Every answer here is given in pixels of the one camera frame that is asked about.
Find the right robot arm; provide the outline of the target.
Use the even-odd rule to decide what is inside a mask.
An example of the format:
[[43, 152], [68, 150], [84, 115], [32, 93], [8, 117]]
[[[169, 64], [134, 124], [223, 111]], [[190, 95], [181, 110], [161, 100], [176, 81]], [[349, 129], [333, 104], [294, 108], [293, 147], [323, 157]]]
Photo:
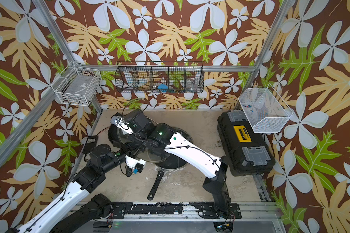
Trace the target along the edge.
[[205, 175], [203, 188], [212, 194], [214, 210], [218, 216], [228, 218], [230, 197], [227, 179], [227, 164], [223, 158], [205, 152], [183, 136], [176, 128], [166, 123], [154, 125], [143, 111], [134, 110], [120, 120], [112, 120], [127, 139], [151, 150], [152, 153], [169, 153], [186, 161]]

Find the black back frying pan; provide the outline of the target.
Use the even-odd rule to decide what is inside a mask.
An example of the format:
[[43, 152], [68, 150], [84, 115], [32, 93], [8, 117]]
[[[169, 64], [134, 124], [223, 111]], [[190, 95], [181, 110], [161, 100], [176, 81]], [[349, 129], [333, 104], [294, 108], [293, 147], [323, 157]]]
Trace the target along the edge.
[[109, 127], [108, 139], [114, 147], [122, 150], [133, 151], [141, 145], [141, 142], [137, 141], [133, 135], [127, 134], [113, 124]]

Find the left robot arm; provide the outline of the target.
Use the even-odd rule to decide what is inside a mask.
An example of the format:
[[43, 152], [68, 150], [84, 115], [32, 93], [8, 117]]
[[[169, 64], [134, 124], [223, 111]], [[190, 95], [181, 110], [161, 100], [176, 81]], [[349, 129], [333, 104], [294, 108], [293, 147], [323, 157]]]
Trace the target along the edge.
[[71, 215], [70, 212], [82, 199], [94, 191], [105, 179], [106, 173], [121, 167], [132, 151], [113, 152], [107, 145], [91, 150], [91, 160], [75, 173], [65, 190], [44, 210], [18, 228], [9, 228], [8, 233], [72, 233], [85, 223], [113, 215], [112, 202], [102, 194], [94, 196], [87, 204]]

